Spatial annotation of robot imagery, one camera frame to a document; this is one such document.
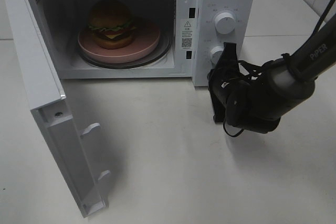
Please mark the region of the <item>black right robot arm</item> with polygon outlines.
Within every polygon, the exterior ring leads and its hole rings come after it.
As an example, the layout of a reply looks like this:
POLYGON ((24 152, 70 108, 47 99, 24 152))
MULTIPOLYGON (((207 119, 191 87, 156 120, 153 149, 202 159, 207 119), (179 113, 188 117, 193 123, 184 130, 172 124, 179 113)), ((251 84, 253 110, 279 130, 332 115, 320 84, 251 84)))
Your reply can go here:
POLYGON ((226 43, 208 74, 214 122, 266 134, 281 117, 310 98, 316 78, 335 65, 335 18, 317 25, 292 55, 282 54, 262 66, 238 60, 236 45, 226 43))

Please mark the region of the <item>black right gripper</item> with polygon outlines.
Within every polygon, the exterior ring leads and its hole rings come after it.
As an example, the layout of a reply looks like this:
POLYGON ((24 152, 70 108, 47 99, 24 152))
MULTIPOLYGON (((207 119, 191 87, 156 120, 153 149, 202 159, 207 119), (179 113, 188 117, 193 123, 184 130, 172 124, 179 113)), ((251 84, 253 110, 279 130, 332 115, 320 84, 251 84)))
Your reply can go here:
POLYGON ((241 73, 239 69, 240 63, 246 63, 243 60, 238 60, 237 45, 231 42, 223 43, 224 50, 218 63, 208 74, 208 90, 217 91, 223 83, 235 83, 245 81, 251 83, 251 77, 241 73))

